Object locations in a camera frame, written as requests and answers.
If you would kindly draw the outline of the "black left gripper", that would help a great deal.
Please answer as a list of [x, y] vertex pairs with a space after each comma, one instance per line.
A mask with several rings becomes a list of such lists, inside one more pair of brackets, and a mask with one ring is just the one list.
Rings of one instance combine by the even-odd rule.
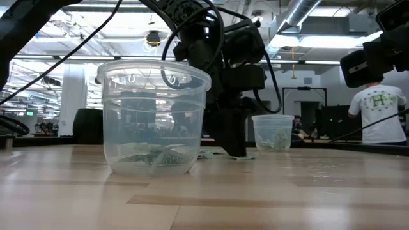
[[[235, 100], [243, 91], [265, 88], [264, 70], [255, 63], [229, 64], [223, 55], [225, 33], [182, 31], [181, 41], [174, 48], [177, 61], [206, 72], [212, 81], [207, 102], [235, 107]], [[247, 113], [243, 109], [223, 109], [213, 113], [212, 137], [232, 157], [246, 157], [244, 123]]]

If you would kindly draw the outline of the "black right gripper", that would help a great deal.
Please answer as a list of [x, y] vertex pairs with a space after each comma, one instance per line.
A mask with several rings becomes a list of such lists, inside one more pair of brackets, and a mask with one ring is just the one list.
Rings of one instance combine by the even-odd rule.
[[376, 40], [364, 42], [362, 49], [341, 58], [341, 70], [349, 88], [367, 84], [394, 69], [391, 35], [382, 33]]

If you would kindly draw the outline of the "clear plastic tub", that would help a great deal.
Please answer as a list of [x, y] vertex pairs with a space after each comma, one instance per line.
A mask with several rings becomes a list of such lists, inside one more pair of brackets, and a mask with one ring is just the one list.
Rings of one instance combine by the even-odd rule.
[[252, 117], [254, 127], [254, 138], [256, 143], [257, 136], [261, 136], [263, 140], [270, 139], [274, 141], [274, 132], [280, 128], [287, 128], [292, 131], [294, 116], [291, 115], [277, 115], [265, 114]]
[[[125, 175], [184, 174], [200, 152], [210, 76], [168, 61], [128, 59], [98, 67], [102, 83], [104, 154], [110, 168]], [[117, 162], [133, 154], [175, 150], [187, 164], [152, 168], [145, 162]]]

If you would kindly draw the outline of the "person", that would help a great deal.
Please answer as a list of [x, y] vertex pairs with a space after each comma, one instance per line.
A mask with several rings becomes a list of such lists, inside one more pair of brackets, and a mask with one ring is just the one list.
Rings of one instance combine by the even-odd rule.
[[302, 118], [299, 115], [294, 115], [292, 131], [293, 134], [298, 135], [300, 138], [304, 139], [308, 137], [308, 134], [302, 130]]
[[366, 84], [366, 88], [353, 97], [348, 115], [361, 115], [362, 142], [364, 144], [403, 145], [406, 135], [397, 115], [407, 99], [402, 90], [380, 82]]

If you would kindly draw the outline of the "black monitor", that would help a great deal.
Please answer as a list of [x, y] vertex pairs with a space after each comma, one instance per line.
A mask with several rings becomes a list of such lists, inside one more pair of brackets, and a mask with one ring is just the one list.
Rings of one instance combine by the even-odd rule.
[[361, 116], [356, 118], [348, 116], [349, 105], [326, 106], [321, 110], [320, 131], [321, 136], [335, 139], [362, 127]]

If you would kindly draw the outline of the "long ceiling light bar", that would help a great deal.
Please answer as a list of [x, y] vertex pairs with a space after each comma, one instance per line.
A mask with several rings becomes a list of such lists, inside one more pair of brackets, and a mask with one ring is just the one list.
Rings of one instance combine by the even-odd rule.
[[[57, 61], [63, 59], [63, 56], [47, 56], [47, 55], [16, 55], [13, 59], [30, 60], [30, 61]], [[128, 59], [149, 59], [161, 60], [158, 56], [71, 56], [70, 61], [114, 61]], [[292, 65], [340, 65], [339, 61], [319, 61], [319, 60], [303, 60], [303, 59], [271, 59], [271, 64], [292, 64]]]

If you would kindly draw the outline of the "white building column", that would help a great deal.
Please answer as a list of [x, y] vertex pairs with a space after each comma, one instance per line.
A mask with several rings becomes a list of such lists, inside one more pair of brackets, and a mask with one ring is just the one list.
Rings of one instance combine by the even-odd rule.
[[73, 123], [77, 111], [86, 107], [88, 78], [85, 64], [64, 64], [59, 136], [73, 135]]

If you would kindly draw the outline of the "black stand frame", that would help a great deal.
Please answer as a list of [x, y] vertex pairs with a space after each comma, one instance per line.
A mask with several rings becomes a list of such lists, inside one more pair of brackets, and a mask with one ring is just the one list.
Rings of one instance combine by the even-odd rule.
[[[292, 89], [297, 91], [313, 91], [317, 93], [321, 98], [318, 100], [301, 99], [300, 106], [295, 106], [294, 111], [290, 112], [290, 115], [299, 115], [302, 118], [302, 130], [308, 134], [308, 137], [304, 138], [307, 140], [314, 140], [318, 137], [319, 122], [317, 117], [320, 117], [321, 109], [327, 106], [327, 89], [326, 88], [312, 88], [309, 86], [299, 86], [299, 87], [283, 87], [282, 92], [282, 113], [285, 114], [285, 99], [288, 94], [285, 93], [287, 89]], [[297, 145], [304, 143], [304, 139], [300, 138], [298, 135], [291, 133], [291, 145]]]

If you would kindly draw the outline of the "silver ceiling air duct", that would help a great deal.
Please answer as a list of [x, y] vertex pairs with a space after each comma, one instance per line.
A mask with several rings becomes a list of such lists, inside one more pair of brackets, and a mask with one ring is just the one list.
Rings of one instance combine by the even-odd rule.
[[321, 2], [322, 0], [291, 0], [285, 12], [272, 17], [269, 29], [271, 40], [266, 47], [271, 58], [275, 57], [282, 47], [285, 47], [285, 45], [279, 45], [274, 39], [282, 33], [299, 34], [302, 23]]

